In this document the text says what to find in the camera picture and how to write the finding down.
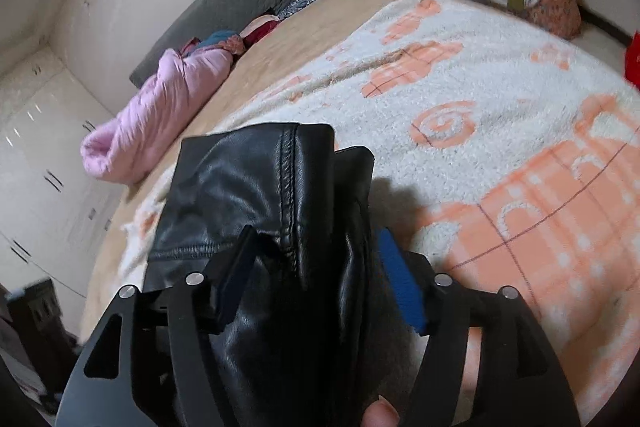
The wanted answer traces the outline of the right hand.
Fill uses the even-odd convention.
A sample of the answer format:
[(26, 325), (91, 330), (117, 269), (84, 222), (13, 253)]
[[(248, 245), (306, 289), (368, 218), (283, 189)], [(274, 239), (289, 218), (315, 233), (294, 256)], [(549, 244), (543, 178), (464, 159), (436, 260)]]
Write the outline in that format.
[[(481, 329), (471, 329), (454, 425), (470, 418), (480, 373)], [(371, 388), (363, 426), (397, 426), (408, 409), (428, 338), (420, 337), (397, 311), (381, 312), (373, 322), (368, 347), (368, 383)]]

